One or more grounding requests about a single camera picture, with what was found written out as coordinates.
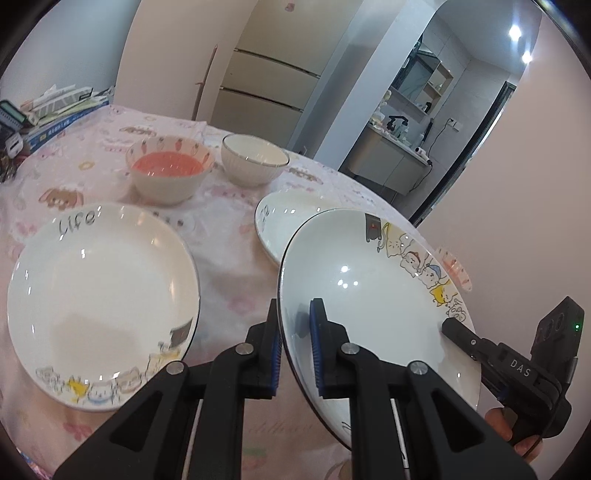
cartoon print tablecloth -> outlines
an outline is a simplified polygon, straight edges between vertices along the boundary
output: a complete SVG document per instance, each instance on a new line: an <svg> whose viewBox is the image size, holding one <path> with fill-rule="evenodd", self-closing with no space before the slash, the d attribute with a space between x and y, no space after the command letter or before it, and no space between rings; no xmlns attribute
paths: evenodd
<svg viewBox="0 0 591 480"><path fill-rule="evenodd" d="M204 135L216 165L191 199L165 209L148 205L132 187L125 151L142 137L167 134ZM220 162L224 134L204 122L108 106L68 127L26 159L15 180L0 186L0 416L17 447L46 471L54 472L110 416L52 400L23 370L8 333L6 292L12 269L27 239L59 211L99 200L134 203L157 212L179 232L196 261L202 293L197 333L185 357L189 365L213 360L266 318L277 294L278 269L256 237L253 216L269 192L293 188L325 195L388 219L427 247L377 195L297 154L290 153L289 169L267 186L233 185ZM306 403L284 355L277 397L246 403L243 478L345 480L350 478L348 457Z"/></svg>

power cord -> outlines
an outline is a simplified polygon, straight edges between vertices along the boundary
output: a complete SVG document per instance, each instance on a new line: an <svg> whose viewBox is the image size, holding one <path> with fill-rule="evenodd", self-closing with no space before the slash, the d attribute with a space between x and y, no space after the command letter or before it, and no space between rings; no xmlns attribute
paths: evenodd
<svg viewBox="0 0 591 480"><path fill-rule="evenodd" d="M452 121L453 118L448 118L447 121L445 122L445 126L441 129L441 131L437 134L437 136L435 137L435 140L433 140L433 143L431 144L431 147L429 147L429 151L427 152L427 156L429 156L431 154L431 149L433 148L433 145L435 145L435 142L437 141L437 139L439 138L439 135L441 135L444 130L449 126L449 122ZM423 180L426 179L429 174L433 171L433 161L432 160L427 160L429 163L429 171L426 173L426 175L417 183L413 186L413 188L411 188L408 193L411 193L413 190L416 190L417 188L420 187L421 183L423 183Z"/></svg>
<svg viewBox="0 0 591 480"><path fill-rule="evenodd" d="M448 118L447 121L445 122L445 126L441 129L441 131L437 134L437 136L435 137L435 140L433 140L433 143L431 144L431 146L429 147L429 151L427 152L427 156L431 155L431 149L433 148L433 145L435 145L435 142L437 141L437 139L439 138L439 135L441 135L445 129L449 126L449 122L452 121L453 118Z"/></svg>
<svg viewBox="0 0 591 480"><path fill-rule="evenodd" d="M558 413L558 406L564 400L564 396L566 395L566 391L567 391L569 385L571 384L571 382L573 381L574 369L577 367L577 362L578 361L579 361L578 357L573 357L573 359L570 361L567 378L564 381L565 385L564 385L563 389L560 391L560 395L558 396L558 400L554 404L554 408L552 410L552 415L550 415L550 419L549 419L548 423L546 424L546 427L544 428L544 430L542 430L542 433L540 434L540 436L538 437L538 439L527 450L527 452L525 452L521 456L522 458L526 459L530 455L530 453L533 452L535 450L535 448L540 444L540 442L542 441L542 438L544 437L544 435L546 435L548 433L548 430L550 429L550 427L551 427L554 419L556 418L556 414Z"/></svg>

wall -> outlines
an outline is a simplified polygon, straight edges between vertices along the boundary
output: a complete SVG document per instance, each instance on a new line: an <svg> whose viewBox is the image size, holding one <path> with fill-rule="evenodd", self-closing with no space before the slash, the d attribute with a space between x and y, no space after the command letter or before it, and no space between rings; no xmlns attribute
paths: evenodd
<svg viewBox="0 0 591 480"><path fill-rule="evenodd" d="M324 136L314 159L339 168L441 0L407 1L375 49Z"/></svg>
<svg viewBox="0 0 591 480"><path fill-rule="evenodd" d="M416 190L405 196L398 195L392 203L406 218L421 206L462 153L510 75L499 67L477 59L472 59L467 65L456 87L435 116L431 133L423 145L433 161L431 173ZM449 118L463 125L459 132L451 127L442 132ZM433 144L440 132L437 142Z"/></svg>
<svg viewBox="0 0 591 480"><path fill-rule="evenodd" d="M215 45L198 119L209 120L230 57L256 0L142 0L125 44L115 102L191 118Z"/></svg>
<svg viewBox="0 0 591 480"><path fill-rule="evenodd" d="M524 355L537 323L565 296L591 312L591 80L548 18L532 56L488 140L419 227L470 274L473 290L463 298L476 332ZM557 124L544 121L548 112L576 142L557 138ZM589 423L590 382L587 325L567 394L573 412L558 437L544 440L533 463L540 480L552 476ZM495 404L485 391L479 411Z"/></svg>
<svg viewBox="0 0 591 480"><path fill-rule="evenodd" d="M340 39L295 127L289 147L313 157L339 109L406 0L365 0Z"/></svg>
<svg viewBox="0 0 591 480"><path fill-rule="evenodd" d="M115 84L140 0L61 0L18 49L0 79L3 98L20 105L51 85Z"/></svg>

bathroom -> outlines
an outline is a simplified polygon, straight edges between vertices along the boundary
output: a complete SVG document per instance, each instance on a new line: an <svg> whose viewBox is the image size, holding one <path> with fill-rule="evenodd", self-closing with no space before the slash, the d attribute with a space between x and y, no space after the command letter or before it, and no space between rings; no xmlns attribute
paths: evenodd
<svg viewBox="0 0 591 480"><path fill-rule="evenodd" d="M540 21L525 0L446 2L340 171L419 224L495 125L531 61Z"/></svg>

faucet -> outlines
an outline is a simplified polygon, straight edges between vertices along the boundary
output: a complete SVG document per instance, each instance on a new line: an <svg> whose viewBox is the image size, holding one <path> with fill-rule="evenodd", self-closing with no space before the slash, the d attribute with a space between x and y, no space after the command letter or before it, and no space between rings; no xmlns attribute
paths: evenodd
<svg viewBox="0 0 591 480"><path fill-rule="evenodd" d="M386 125L386 129L389 130L389 131L391 131L391 132L394 131L394 122L398 118L401 118L402 119L402 123L404 123L405 125L408 125L408 118L406 118L403 115L390 115L389 118L390 118L390 121Z"/></svg>

